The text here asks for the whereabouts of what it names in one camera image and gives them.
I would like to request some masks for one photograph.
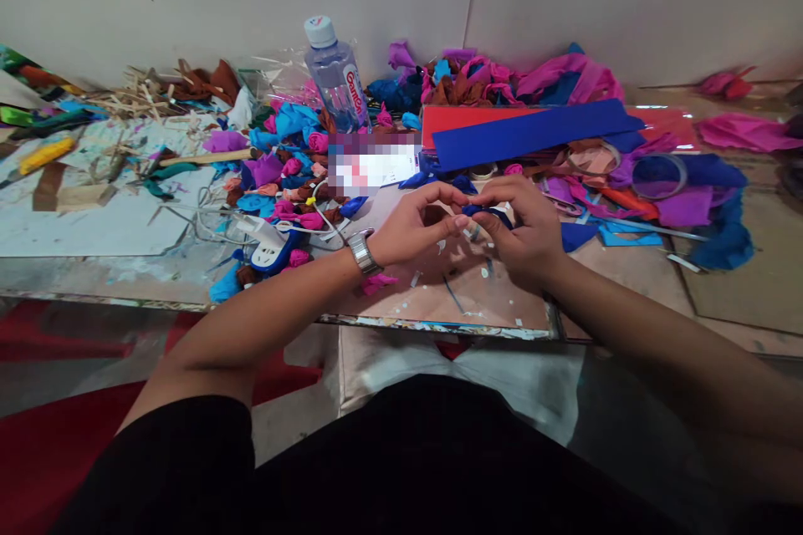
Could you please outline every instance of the right hand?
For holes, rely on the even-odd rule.
[[[494,178],[468,201],[486,207],[509,202],[513,207],[520,224],[514,230],[508,230],[493,213],[478,211],[473,219],[494,240],[516,286],[540,288],[544,276],[568,257],[563,251],[557,210],[524,176]]]

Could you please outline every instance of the left hand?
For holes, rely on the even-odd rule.
[[[450,207],[455,215],[431,206],[435,201]],[[462,214],[467,204],[466,195],[454,186],[440,181],[422,186],[399,201],[379,232],[368,238],[368,249],[383,268],[409,261],[444,238],[460,236],[470,221]]]

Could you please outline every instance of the person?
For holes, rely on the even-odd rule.
[[[460,236],[461,207],[505,202],[514,230],[489,212],[473,219],[514,284],[548,292],[680,416],[723,482],[757,492],[738,529],[799,525],[801,389],[566,255],[555,210],[531,181],[500,177],[474,197],[424,186],[401,199],[368,248],[381,266],[405,262]],[[439,221],[428,225],[433,213]],[[362,278],[344,248],[213,310],[159,363],[53,532],[680,530],[526,425],[496,391],[448,376],[391,385],[254,469],[249,407],[260,360]]]

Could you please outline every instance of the bottle label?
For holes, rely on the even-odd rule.
[[[343,76],[349,86],[349,98],[351,99],[351,104],[354,105],[354,112],[357,115],[357,119],[363,124],[368,119],[368,101],[362,91],[357,67],[353,64],[347,64],[343,69]]]

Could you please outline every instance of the yellow handle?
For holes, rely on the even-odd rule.
[[[19,173],[26,176],[31,171],[37,170],[54,159],[58,159],[61,155],[66,155],[73,149],[73,146],[75,146],[75,140],[68,136],[59,142],[36,150],[20,161]]]

